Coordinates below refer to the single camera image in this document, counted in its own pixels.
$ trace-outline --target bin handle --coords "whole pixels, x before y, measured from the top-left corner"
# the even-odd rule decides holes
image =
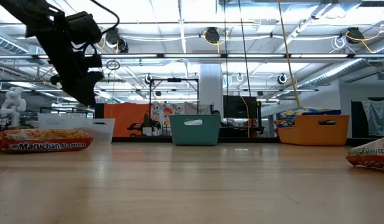
[[[337,122],[333,119],[319,120],[317,122],[319,125],[336,125]]]

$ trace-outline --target white column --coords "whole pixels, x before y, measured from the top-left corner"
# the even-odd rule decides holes
[[[213,105],[223,117],[222,69],[220,64],[200,65],[200,104]]]

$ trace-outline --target table surface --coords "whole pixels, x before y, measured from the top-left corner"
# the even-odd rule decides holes
[[[94,144],[0,154],[1,223],[384,223],[384,171],[347,147]]]

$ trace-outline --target colorful poster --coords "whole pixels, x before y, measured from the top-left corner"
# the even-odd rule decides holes
[[[171,124],[169,117],[171,115],[185,114],[185,104],[178,103],[152,103],[151,118],[153,121],[160,123],[161,127],[154,128],[153,135],[155,136],[170,136]]]

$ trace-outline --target snack bag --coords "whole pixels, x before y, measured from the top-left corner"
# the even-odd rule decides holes
[[[67,152],[86,149],[93,138],[81,130],[22,129],[0,132],[0,152]]]
[[[346,159],[354,166],[384,168],[384,138],[351,149]]]

